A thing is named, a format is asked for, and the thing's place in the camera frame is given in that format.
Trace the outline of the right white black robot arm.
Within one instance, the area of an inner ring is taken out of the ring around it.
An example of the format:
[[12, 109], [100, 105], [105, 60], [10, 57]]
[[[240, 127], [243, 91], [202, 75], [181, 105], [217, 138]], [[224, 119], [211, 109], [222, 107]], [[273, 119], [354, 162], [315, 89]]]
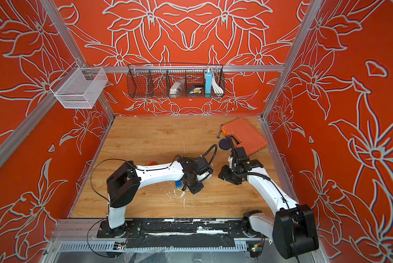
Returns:
[[319, 239], [313, 210], [288, 196], [271, 179], [261, 162], [250, 159], [243, 147], [235, 147], [230, 136], [222, 139], [219, 146], [230, 151], [229, 163], [222, 167], [219, 179], [233, 185], [248, 182], [274, 213], [273, 219], [260, 210], [244, 213], [242, 232], [249, 237], [260, 234], [268, 238], [284, 259], [316, 251]]

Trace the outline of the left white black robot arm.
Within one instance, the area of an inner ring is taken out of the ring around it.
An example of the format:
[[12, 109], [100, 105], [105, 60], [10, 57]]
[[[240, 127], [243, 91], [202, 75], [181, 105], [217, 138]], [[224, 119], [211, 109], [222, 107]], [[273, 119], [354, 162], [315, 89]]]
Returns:
[[212, 176], [211, 164], [217, 154], [217, 145], [212, 145], [199, 157], [176, 155], [167, 164], [142, 166], [133, 161], [124, 163], [107, 179], [109, 210], [107, 224], [110, 230], [125, 226], [126, 207], [141, 188], [168, 181], [181, 181], [192, 194], [199, 193], [203, 182]]

